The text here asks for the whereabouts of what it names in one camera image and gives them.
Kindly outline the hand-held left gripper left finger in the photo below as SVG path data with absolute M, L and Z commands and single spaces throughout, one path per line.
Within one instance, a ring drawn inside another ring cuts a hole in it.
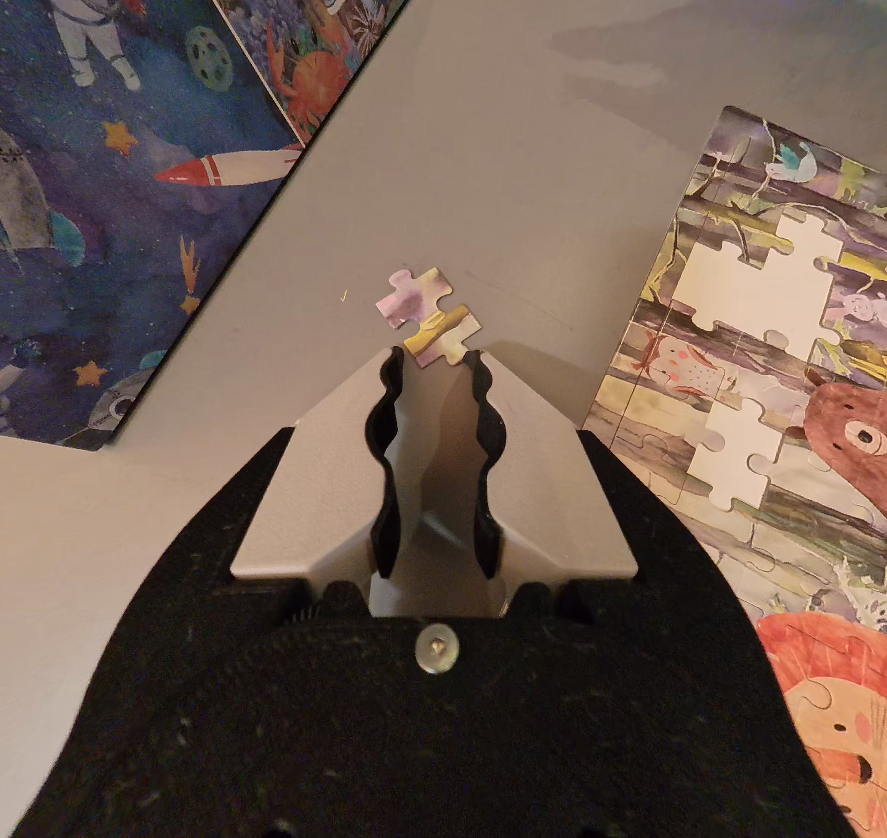
M 386 451 L 404 359 L 400 346 L 381 350 L 297 420 L 231 562 L 235 578 L 390 578 L 401 515 Z

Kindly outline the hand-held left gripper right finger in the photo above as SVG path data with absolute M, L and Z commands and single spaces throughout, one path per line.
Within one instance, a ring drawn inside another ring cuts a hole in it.
M 637 562 L 576 426 L 493 356 L 471 351 L 486 455 L 474 552 L 496 583 L 630 579 Z

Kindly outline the purple puzzle piece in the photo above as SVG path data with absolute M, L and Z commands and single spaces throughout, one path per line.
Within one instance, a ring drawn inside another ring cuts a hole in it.
M 453 292 L 437 267 L 417 277 L 408 269 L 400 269 L 389 278 L 389 285 L 392 291 L 376 307 L 395 330 L 405 322 L 425 322 L 438 311 L 438 301 Z

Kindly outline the forest animal jigsaw puzzle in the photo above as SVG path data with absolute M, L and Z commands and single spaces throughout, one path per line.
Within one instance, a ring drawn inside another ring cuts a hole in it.
M 584 421 L 689 529 L 885 836 L 885 174 L 721 111 Z

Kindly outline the illustrated puzzle box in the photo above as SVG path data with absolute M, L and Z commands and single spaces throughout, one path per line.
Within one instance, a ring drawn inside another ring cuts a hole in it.
M 406 0 L 1 0 L 1 433 L 102 448 Z

